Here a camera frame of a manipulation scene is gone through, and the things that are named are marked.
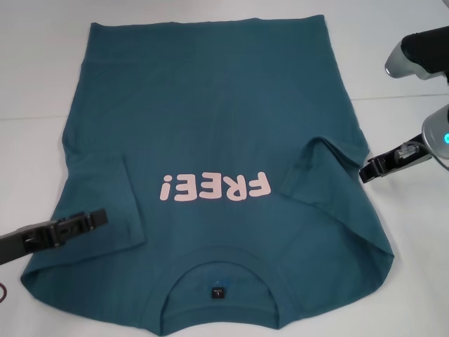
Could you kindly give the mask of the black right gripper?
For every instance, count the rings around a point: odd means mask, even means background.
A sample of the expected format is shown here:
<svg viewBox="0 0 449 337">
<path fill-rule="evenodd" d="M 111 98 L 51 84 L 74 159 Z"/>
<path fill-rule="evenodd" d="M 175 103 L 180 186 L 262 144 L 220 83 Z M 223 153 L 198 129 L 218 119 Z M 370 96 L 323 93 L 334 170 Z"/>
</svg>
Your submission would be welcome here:
<svg viewBox="0 0 449 337">
<path fill-rule="evenodd" d="M 363 183 L 368 183 L 385 174 L 407 169 L 431 158 L 432 155 L 425 146 L 422 135 L 418 135 L 382 156 L 369 159 L 358 174 Z"/>
</svg>

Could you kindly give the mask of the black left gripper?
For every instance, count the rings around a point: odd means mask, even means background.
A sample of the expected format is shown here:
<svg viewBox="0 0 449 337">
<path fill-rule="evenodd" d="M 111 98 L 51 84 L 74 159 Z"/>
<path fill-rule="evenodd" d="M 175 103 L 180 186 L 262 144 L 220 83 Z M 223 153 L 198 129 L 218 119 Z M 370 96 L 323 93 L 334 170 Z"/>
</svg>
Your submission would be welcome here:
<svg viewBox="0 0 449 337">
<path fill-rule="evenodd" d="M 21 227 L 1 235 L 1 264 L 38 251 L 55 248 L 60 243 L 92 232 L 105 224 L 107 224 L 107 213 L 105 209 L 98 209 L 90 213 L 77 213 L 60 220 Z"/>
</svg>

